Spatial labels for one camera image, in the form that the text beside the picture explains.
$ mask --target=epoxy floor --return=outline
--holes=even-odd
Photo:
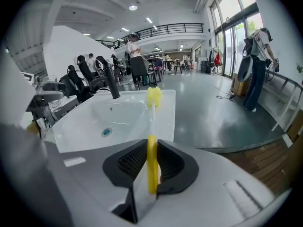
[[[131,78],[125,76],[122,83]],[[260,105],[253,113],[242,106],[243,99],[216,97],[224,97],[231,83],[227,78],[196,71],[164,75],[158,86],[176,91],[175,142],[190,147],[238,148],[283,135],[279,126],[274,132],[270,131],[276,122]],[[133,84],[118,88],[119,91],[138,90]]]

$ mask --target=ceiling light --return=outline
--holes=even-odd
[[[138,7],[136,5],[132,5],[129,7],[129,10],[134,11],[136,10]]]

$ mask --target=wooden floor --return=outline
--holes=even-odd
[[[284,140],[279,139],[258,148],[220,155],[259,179],[277,196],[290,187],[285,174],[288,151]]]

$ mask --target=sink basin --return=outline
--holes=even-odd
[[[174,140],[175,90],[162,90],[162,103],[155,108],[153,131],[147,91],[120,92],[120,95],[113,99],[108,92],[96,93],[60,119],[53,126],[59,152],[147,139],[152,132],[157,139]]]

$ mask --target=black metal railing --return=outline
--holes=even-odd
[[[200,23],[180,23],[180,24],[169,24],[169,25],[160,25],[156,28],[151,27],[135,32],[138,35],[139,40],[167,34],[176,34],[176,33],[203,33],[203,24]],[[121,46],[124,46],[129,41],[130,35],[124,36],[121,39],[118,39],[114,42],[97,40],[99,43],[102,43],[108,48],[118,49]]]
[[[96,40],[99,43],[103,44],[104,46],[108,48],[114,48],[115,49],[115,42],[113,41],[107,41],[107,40]]]

